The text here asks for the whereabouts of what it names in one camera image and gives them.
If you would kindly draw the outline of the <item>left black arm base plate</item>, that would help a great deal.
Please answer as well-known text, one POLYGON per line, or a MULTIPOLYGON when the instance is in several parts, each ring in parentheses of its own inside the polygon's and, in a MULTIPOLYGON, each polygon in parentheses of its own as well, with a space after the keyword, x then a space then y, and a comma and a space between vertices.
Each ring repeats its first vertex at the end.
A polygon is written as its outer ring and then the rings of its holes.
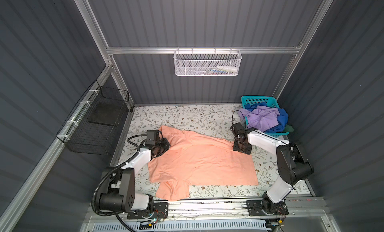
POLYGON ((154 202, 147 210, 135 210, 127 213, 128 220, 167 219, 169 203, 154 202))

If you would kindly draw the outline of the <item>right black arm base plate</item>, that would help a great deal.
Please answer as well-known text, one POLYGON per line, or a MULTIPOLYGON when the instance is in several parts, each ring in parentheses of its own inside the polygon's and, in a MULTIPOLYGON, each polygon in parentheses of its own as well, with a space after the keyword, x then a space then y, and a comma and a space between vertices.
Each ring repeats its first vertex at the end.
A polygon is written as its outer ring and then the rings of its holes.
POLYGON ((250 216, 287 216, 289 214, 285 201, 274 204, 268 200, 248 200, 245 208, 250 216))

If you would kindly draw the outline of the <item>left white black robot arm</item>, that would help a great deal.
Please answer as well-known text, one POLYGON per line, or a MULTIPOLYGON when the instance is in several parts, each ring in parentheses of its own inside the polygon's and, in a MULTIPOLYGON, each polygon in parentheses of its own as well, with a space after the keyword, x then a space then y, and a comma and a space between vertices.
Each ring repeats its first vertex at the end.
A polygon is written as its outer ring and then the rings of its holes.
POLYGON ((153 197, 139 194, 135 189, 135 176, 143 166, 162 156, 171 145, 163 138, 153 145, 139 146, 125 162, 107 168, 92 197, 91 207, 99 216, 142 211, 153 213, 153 197))

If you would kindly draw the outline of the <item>peach orange t-shirt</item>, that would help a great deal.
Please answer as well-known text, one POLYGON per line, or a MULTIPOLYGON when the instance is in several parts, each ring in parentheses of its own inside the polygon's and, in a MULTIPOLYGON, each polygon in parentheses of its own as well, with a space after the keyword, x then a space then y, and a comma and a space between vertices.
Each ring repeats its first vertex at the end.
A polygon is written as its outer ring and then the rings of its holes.
POLYGON ((167 201, 189 198, 190 186, 257 186, 253 159, 233 151, 225 139, 161 126, 170 149, 148 163, 156 197, 167 201))

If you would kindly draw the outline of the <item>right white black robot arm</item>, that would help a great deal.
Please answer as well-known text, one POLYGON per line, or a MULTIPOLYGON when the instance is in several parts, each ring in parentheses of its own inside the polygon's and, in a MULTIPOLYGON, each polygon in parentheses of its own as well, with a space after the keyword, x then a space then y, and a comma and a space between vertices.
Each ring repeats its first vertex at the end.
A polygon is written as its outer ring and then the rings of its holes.
POLYGON ((234 136, 233 150, 249 155, 252 146, 259 147, 277 159, 278 178, 263 194, 261 209, 267 215, 274 213, 292 192, 294 185, 306 180, 314 173, 314 168, 305 160, 299 147, 287 140, 271 137, 259 130, 247 129, 241 123, 231 126, 234 136))

